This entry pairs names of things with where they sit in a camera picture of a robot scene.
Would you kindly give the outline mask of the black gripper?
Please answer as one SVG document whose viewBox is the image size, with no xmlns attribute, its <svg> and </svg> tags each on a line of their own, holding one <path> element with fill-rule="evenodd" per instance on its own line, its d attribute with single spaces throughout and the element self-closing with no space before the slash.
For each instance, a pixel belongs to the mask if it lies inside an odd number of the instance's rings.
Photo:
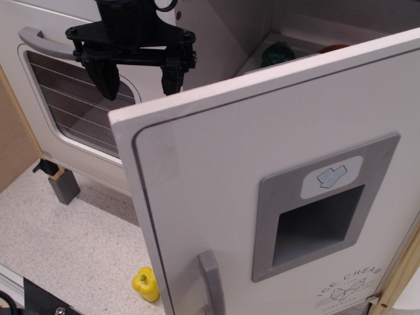
<svg viewBox="0 0 420 315">
<path fill-rule="evenodd" d="M 196 67 L 192 31 L 164 22 L 158 12 L 169 12 L 171 1 L 161 7 L 155 1 L 97 1 L 100 21 L 70 27 L 78 60 L 104 98 L 115 100 L 119 90 L 117 64 L 159 66 L 165 95 L 179 93 L 182 70 Z"/>
</svg>

